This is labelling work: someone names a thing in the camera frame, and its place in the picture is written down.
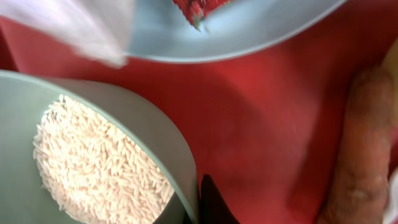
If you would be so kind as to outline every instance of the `white cloth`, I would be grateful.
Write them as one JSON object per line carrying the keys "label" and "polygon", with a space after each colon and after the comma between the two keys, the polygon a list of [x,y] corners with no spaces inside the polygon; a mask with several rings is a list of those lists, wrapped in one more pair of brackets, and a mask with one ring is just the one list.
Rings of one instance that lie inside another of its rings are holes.
{"label": "white cloth", "polygon": [[134,2],[0,0],[0,15],[48,33],[86,57],[121,67],[130,44]]}

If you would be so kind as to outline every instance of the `red tablecloth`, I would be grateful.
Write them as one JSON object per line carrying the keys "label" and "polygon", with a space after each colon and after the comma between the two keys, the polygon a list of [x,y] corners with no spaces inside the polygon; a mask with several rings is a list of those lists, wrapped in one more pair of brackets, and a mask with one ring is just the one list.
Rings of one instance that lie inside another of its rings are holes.
{"label": "red tablecloth", "polygon": [[9,21],[1,28],[22,73],[113,83],[157,105],[188,141],[198,176],[213,176],[241,223],[311,223],[328,187],[348,82],[380,61],[397,21],[396,0],[352,0],[256,54],[200,65],[131,59],[121,70]]}

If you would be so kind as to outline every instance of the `rice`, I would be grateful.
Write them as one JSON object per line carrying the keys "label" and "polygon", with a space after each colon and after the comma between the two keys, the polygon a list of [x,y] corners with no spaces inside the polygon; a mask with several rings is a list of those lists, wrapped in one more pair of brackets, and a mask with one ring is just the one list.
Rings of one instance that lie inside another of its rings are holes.
{"label": "rice", "polygon": [[67,96],[45,111],[33,145],[43,188],[79,222],[153,223],[174,193],[137,144]]}

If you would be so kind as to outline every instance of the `plate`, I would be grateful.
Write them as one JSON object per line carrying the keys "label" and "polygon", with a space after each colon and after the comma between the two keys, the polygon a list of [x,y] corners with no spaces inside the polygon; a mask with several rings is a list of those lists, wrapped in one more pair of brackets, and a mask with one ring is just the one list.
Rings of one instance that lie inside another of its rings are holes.
{"label": "plate", "polygon": [[238,0],[193,28],[172,0],[137,0],[128,54],[149,60],[209,62],[277,44],[346,0]]}

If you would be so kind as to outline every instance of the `bowl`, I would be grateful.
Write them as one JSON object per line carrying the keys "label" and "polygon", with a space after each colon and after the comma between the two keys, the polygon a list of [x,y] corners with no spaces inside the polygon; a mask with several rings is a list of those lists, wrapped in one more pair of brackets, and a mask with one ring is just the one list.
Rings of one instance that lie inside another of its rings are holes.
{"label": "bowl", "polygon": [[237,0],[194,29],[172,0],[136,0],[128,54],[163,62],[209,62],[277,44],[346,0]]}
{"label": "bowl", "polygon": [[90,107],[136,142],[169,179],[175,193],[155,223],[198,221],[195,161],[178,128],[141,96],[109,84],[40,79],[0,70],[1,223],[72,224],[51,195],[33,160],[33,137],[48,105],[60,94]]}

